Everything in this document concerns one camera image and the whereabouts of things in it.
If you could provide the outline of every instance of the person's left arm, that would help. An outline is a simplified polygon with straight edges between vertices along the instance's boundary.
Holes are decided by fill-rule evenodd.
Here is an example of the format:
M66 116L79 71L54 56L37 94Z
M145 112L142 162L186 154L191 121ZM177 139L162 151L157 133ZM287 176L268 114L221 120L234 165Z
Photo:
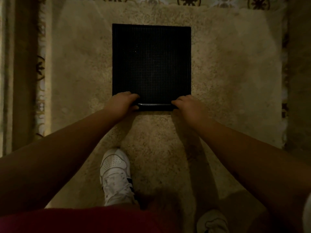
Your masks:
M113 96L104 109L0 159L0 216L44 208L72 178L103 136L139 98Z

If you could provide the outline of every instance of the person's left hand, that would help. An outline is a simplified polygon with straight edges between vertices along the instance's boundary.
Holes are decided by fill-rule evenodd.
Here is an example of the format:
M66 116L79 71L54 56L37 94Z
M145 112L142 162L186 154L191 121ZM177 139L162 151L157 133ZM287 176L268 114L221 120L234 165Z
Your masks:
M104 110L109 113L117 122L121 121L128 112L138 110L137 105L131 106L139 98L138 94L120 92L114 95L105 105Z

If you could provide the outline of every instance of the black crate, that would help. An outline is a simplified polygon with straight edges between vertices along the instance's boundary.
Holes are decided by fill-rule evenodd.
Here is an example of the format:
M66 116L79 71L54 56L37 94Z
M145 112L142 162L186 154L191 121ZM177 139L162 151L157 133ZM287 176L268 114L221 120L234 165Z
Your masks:
M140 95L145 111L170 111L191 94L191 28L112 25L112 94Z

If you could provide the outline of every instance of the patterned tile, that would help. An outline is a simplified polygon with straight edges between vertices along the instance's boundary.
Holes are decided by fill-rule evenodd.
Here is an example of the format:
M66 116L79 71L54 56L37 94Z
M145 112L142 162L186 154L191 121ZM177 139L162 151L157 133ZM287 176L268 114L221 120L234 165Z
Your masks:
M181 5L181 6L208 6L219 8L247 8L251 10L270 10L275 11L287 8L287 0L104 0L114 2L135 2L150 3L162 5ZM38 83L37 83L37 99L36 99L36 134L37 138L45 136L45 5L46 0L39 0L39 20L38 20L38 63L36 65ZM288 124L288 108L287 108L287 16L282 22L283 44L282 44L282 124L283 145L286 144L286 129Z

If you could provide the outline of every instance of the shoe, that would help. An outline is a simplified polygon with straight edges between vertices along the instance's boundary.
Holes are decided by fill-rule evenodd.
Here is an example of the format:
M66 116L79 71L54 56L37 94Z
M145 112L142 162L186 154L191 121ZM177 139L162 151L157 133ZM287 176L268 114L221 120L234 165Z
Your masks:
M229 233L225 216L216 209L206 212L196 224L197 233Z
M130 161L120 149L110 149L100 165L100 183L105 193L105 206L113 204L138 204L135 200Z

